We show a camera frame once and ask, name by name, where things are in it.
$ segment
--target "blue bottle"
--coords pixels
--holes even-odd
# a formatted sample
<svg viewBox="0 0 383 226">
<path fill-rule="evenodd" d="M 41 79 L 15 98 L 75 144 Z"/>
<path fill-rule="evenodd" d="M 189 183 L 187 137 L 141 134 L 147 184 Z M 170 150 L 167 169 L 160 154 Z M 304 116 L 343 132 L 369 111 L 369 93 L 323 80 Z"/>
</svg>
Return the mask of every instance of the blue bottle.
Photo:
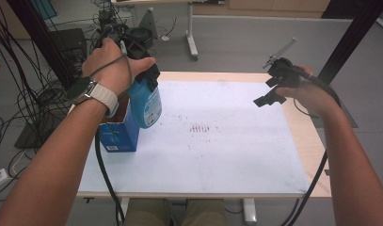
<svg viewBox="0 0 383 226">
<path fill-rule="evenodd" d="M 157 77 L 160 72 L 156 64 L 139 74 L 132 86 L 127 89 L 130 107 L 135 122 L 146 129 L 154 125 L 162 113 Z"/>
</svg>

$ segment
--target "bottle label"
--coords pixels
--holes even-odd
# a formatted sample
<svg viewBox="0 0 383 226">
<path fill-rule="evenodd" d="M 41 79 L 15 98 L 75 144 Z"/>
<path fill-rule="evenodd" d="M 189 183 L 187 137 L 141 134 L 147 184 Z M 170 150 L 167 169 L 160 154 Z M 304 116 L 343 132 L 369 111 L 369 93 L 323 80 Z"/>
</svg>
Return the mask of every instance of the bottle label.
<svg viewBox="0 0 383 226">
<path fill-rule="evenodd" d="M 156 88 L 148 98 L 144 108 L 144 122 L 147 126 L 153 125 L 161 115 L 162 105 L 159 90 Z"/>
</svg>

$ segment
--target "right arm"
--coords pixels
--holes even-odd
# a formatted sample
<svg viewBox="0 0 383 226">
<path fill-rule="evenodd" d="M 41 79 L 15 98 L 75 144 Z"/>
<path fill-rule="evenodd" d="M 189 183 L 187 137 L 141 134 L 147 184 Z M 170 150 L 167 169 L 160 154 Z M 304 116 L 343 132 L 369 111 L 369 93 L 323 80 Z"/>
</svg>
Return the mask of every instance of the right arm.
<svg viewBox="0 0 383 226">
<path fill-rule="evenodd" d="M 337 225 L 383 225 L 383 186 L 341 108 L 311 83 L 277 94 L 296 98 L 323 120 Z"/>
</svg>

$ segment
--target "watch strap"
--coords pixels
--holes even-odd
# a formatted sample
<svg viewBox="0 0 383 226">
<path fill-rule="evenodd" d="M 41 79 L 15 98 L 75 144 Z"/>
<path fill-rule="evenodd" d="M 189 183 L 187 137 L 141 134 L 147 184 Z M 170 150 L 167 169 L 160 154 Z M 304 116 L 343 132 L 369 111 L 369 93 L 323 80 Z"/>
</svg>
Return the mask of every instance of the watch strap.
<svg viewBox="0 0 383 226">
<path fill-rule="evenodd" d="M 105 114 L 107 117 L 111 118 L 115 115 L 119 103 L 118 97 L 113 91 L 97 83 L 90 96 L 108 107 L 109 110 Z"/>
</svg>

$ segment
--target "black pole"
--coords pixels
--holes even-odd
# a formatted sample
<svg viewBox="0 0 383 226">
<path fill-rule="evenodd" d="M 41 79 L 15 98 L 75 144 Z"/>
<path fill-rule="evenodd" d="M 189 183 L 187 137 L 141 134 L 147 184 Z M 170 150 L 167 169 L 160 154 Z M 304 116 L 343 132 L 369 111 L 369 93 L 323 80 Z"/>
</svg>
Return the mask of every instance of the black pole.
<svg viewBox="0 0 383 226">
<path fill-rule="evenodd" d="M 39 47 L 39 50 L 56 74 L 64 89 L 68 89 L 74 82 L 69 64 L 59 52 L 55 42 L 51 39 L 49 30 L 34 8 L 31 0 L 7 0 L 12 10 L 29 33 L 31 39 Z"/>
<path fill-rule="evenodd" d="M 343 64 L 352 55 L 365 34 L 383 11 L 383 0 L 366 0 L 352 24 L 347 28 L 318 78 L 330 84 Z"/>
</svg>

